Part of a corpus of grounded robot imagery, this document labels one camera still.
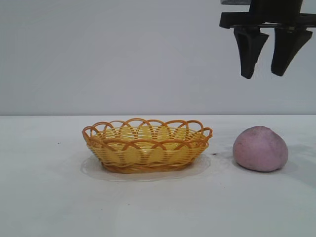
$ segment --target white wall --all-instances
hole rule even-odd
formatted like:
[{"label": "white wall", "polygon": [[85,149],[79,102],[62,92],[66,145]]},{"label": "white wall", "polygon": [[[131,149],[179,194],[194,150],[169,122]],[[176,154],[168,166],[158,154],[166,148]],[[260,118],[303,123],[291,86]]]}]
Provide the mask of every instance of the white wall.
[{"label": "white wall", "polygon": [[[316,35],[240,76],[219,0],[0,0],[0,114],[316,114]],[[316,12],[305,0],[302,11]]]}]

